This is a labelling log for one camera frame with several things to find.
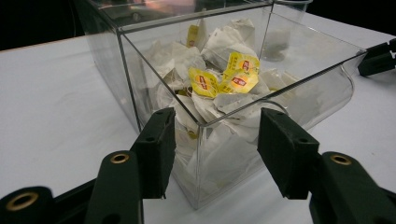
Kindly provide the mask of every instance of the transparent plastic bin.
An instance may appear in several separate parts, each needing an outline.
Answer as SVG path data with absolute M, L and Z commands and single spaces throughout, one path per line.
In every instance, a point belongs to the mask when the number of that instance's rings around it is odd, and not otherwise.
M 86 6 L 80 11 L 90 10 Z M 365 50 L 271 11 L 271 2 L 260 1 L 123 26 L 111 24 L 98 9 L 91 9 L 91 18 L 82 18 L 84 29 L 94 30 L 89 39 L 98 68 L 133 125 L 141 129 L 155 111 L 176 109 L 173 176 L 194 208 L 264 167 L 257 152 L 262 107 L 283 111 L 309 130 L 352 97 L 350 75 Z M 207 35 L 231 20 L 249 19 L 255 27 L 252 50 L 260 59 L 260 70 L 281 82 L 273 81 L 277 84 L 267 93 L 257 86 L 255 91 L 261 94 L 233 100 L 235 109 L 227 113 L 219 111 L 212 99 L 191 92 L 188 82 L 183 84 L 186 89 L 176 88 L 172 77 L 176 69 L 165 74 L 166 69 L 155 61 L 156 53 L 159 49 L 166 53 L 173 43 L 186 45 L 189 28 L 200 19 L 205 21 Z M 268 36 L 270 32 L 282 35 L 280 23 L 292 27 L 287 41 Z M 265 61 L 262 55 L 268 48 L 284 53 L 283 60 Z M 206 58 L 206 63 L 218 66 L 221 62 Z

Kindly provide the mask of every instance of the clear acrylic box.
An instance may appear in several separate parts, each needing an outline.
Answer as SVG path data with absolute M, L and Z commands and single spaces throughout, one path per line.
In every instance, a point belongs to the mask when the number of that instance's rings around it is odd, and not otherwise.
M 170 6 L 145 21 L 135 14 L 115 18 L 114 10 L 108 12 L 112 6 L 77 1 L 98 69 L 136 129 L 140 131 L 155 111 L 175 108 L 173 176 L 194 208 L 264 168 L 257 152 L 262 107 L 283 111 L 309 130 L 350 100 L 350 75 L 365 55 L 364 49 L 282 16 L 294 9 L 277 8 L 274 13 L 271 1 L 235 2 L 206 10 L 199 4 Z M 228 64 L 223 55 L 238 48 L 220 39 L 226 49 L 210 49 L 208 39 L 215 39 L 220 33 L 214 31 L 226 30 L 232 21 L 248 21 L 239 34 L 248 34 L 244 44 L 248 42 L 260 60 L 259 83 L 249 93 L 219 94 L 215 102 L 192 91 L 186 74 L 178 73 L 202 65 L 200 56 L 206 67 L 221 72 Z M 205 37 L 195 42 L 201 45 L 198 54 L 181 47 L 189 45 L 189 31 L 197 25 Z

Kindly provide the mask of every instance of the yellow tea bag tag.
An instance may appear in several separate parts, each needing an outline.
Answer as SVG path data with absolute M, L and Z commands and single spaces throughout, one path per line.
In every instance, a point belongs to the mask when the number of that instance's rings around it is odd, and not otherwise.
M 211 98 L 218 95 L 218 80 L 212 74 L 198 68 L 191 67 L 189 69 L 189 78 L 192 89 L 196 93 Z
M 196 25 L 190 26 L 189 32 L 187 34 L 187 43 L 186 43 L 187 48 L 194 47 L 195 41 L 197 40 L 197 36 L 198 36 L 198 29 L 199 27 Z
M 258 58 L 239 52 L 230 54 L 227 69 L 219 85 L 225 93 L 248 93 L 259 82 L 260 61 Z

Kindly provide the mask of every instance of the red logo on tag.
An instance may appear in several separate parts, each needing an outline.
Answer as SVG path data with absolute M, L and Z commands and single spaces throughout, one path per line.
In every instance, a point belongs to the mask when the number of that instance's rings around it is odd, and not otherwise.
M 244 79 L 241 79 L 239 77 L 233 78 L 233 82 L 239 86 L 245 86 L 247 83 L 244 81 Z
M 207 86 L 206 86 L 206 82 L 205 82 L 204 77 L 199 76 L 199 80 L 200 80 L 200 82 L 201 82 L 202 88 L 204 88 L 205 90 L 207 90 Z
M 248 70 L 248 61 L 244 61 L 244 64 L 242 65 L 242 68 L 245 70 Z

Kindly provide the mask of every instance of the white table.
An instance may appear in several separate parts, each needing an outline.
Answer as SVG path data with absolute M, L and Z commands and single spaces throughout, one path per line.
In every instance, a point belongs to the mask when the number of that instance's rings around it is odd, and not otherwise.
M 394 36 L 306 14 L 303 23 L 362 48 Z M 357 159 L 396 192 L 396 70 L 354 76 L 352 100 L 318 124 L 320 153 Z M 102 158 L 137 137 L 78 37 L 0 52 L 0 198 L 30 186 L 58 196 L 96 177 Z M 312 223 L 308 200 L 283 199 L 267 171 L 194 210 L 171 177 L 167 200 L 145 200 L 146 223 Z

